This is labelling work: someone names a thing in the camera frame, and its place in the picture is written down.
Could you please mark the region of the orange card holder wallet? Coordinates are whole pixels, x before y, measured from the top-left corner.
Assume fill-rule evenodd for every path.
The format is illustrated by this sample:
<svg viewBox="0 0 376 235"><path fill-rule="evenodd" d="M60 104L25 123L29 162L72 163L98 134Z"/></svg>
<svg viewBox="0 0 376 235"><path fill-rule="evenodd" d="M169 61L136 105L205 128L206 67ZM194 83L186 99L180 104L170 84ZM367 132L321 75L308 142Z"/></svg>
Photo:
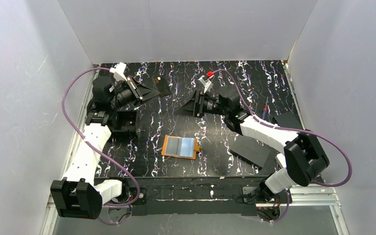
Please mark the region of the orange card holder wallet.
<svg viewBox="0 0 376 235"><path fill-rule="evenodd" d="M199 152L197 138L166 135L161 154L166 157L195 160Z"/></svg>

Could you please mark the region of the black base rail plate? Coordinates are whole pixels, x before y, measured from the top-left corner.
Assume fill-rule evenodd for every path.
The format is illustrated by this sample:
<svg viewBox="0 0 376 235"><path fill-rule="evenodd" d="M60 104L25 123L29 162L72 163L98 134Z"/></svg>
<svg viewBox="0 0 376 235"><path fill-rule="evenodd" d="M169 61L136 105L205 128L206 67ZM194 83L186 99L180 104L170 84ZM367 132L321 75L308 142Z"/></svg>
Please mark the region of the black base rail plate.
<svg viewBox="0 0 376 235"><path fill-rule="evenodd" d="M132 204L132 216L159 214L237 214L257 216L268 207L275 217L280 206L291 203L282 192L269 201L257 197L262 176L141 177L141 198Z"/></svg>

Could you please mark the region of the black box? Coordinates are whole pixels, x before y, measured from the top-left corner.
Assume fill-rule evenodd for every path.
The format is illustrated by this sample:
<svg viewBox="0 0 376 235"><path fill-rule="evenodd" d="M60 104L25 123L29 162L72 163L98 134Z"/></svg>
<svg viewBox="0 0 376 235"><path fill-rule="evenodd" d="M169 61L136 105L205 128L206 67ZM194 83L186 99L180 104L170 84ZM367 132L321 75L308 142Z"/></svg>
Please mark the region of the black box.
<svg viewBox="0 0 376 235"><path fill-rule="evenodd" d="M118 110L112 118L113 138L137 138L140 133L140 112L138 110Z"/></svg>

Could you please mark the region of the blue red screwdriver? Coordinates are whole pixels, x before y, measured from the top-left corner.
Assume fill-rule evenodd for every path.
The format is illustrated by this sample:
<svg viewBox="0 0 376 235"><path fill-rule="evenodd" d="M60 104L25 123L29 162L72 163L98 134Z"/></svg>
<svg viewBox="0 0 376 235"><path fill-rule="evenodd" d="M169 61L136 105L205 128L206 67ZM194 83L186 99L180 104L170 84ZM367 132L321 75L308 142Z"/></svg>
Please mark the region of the blue red screwdriver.
<svg viewBox="0 0 376 235"><path fill-rule="evenodd" d="M266 118L267 118L267 110L268 110L268 97L266 98L266 101L265 101L265 104L264 104L264 108L263 108L263 111L262 111L261 118L263 120L266 120Z"/></svg>

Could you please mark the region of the black flat slab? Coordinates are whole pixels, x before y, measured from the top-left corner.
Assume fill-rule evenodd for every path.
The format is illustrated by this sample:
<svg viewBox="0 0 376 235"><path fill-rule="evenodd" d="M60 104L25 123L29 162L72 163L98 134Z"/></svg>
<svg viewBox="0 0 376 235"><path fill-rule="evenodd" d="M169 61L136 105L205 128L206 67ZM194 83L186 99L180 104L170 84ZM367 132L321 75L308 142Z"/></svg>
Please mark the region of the black flat slab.
<svg viewBox="0 0 376 235"><path fill-rule="evenodd" d="M271 149L258 143L255 139L239 135L233 144L230 144L229 152L250 165L263 168Z"/></svg>

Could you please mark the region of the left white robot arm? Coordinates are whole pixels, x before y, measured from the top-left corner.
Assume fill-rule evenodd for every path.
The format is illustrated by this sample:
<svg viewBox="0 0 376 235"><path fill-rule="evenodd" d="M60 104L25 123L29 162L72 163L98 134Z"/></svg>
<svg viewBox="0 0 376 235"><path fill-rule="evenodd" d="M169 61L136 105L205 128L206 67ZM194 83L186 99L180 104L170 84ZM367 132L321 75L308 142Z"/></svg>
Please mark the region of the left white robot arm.
<svg viewBox="0 0 376 235"><path fill-rule="evenodd" d="M122 111L127 104L139 106L160 92L132 77L114 83L108 76L93 81L93 97L87 106L84 139L62 179L54 180L50 192L60 217L97 219L102 206L122 194L122 181L107 179L94 184L101 152L111 138L134 138L138 130L138 112Z"/></svg>

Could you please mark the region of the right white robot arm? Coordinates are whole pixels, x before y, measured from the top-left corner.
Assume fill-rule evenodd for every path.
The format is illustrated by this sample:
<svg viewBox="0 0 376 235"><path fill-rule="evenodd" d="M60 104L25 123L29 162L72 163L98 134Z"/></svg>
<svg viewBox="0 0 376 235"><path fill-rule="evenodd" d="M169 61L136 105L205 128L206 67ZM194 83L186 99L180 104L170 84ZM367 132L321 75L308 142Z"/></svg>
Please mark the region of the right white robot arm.
<svg viewBox="0 0 376 235"><path fill-rule="evenodd" d="M236 92L224 92L211 97L203 91L193 96L175 114L201 118L205 113L223 116L226 126L242 136L254 138L277 150L285 157L286 165L266 177L256 191L260 197L270 198L296 185L308 186L329 166L318 139L308 131L283 130L252 115L240 105Z"/></svg>

